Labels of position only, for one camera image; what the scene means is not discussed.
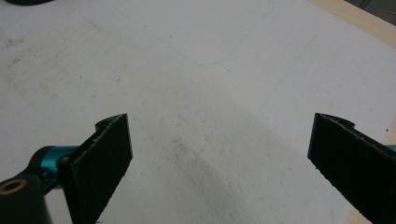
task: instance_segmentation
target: wooden surface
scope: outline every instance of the wooden surface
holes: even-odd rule
[[[396,117],[394,118],[393,122],[391,123],[387,136],[383,141],[384,145],[395,145],[396,144]],[[368,221],[361,213],[356,209],[352,208],[349,213],[349,217],[346,220],[346,224],[369,224],[371,223]]]
[[[344,0],[309,0],[363,31],[396,48],[396,26],[355,7]]]

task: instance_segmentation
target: white table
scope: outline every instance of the white table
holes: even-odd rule
[[[379,141],[396,111],[396,50],[305,1],[1,1],[0,21],[0,178],[128,113],[104,223],[345,223],[306,158],[314,113]]]

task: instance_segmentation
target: black plastic part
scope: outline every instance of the black plastic part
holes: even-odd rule
[[[308,158],[368,220],[396,223],[395,152],[348,120],[316,114]]]
[[[36,175],[18,175],[0,183],[0,205],[2,224],[51,224]]]
[[[98,122],[94,133],[57,161],[74,224],[93,224],[102,214],[133,157],[126,114]]]
[[[30,159],[27,167],[20,172],[18,175],[36,175],[43,182],[44,194],[49,193],[54,189],[58,183],[56,181],[49,181],[50,179],[56,179],[56,175],[53,174],[48,168],[41,167],[41,162],[53,147],[42,147]]]
[[[18,6],[35,6],[44,3],[51,2],[53,0],[6,0],[10,4],[18,5]]]

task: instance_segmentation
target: black object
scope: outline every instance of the black object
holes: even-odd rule
[[[395,0],[346,0],[348,3],[359,7],[378,18],[396,25]]]
[[[51,2],[53,0],[6,0],[7,2],[19,6],[35,6]]]
[[[42,147],[25,170],[0,183],[0,223],[50,224],[44,195],[58,185],[73,223],[95,223],[133,157],[126,114],[95,128],[80,147]]]
[[[308,158],[368,220],[396,223],[394,151],[346,119],[316,114]]]

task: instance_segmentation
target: wooden edge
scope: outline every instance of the wooden edge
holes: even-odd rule
[[[385,136],[384,145],[396,145],[396,117],[390,124],[387,136]],[[371,224],[356,208],[352,208],[346,224]]]
[[[396,48],[396,26],[345,0],[308,0]]]

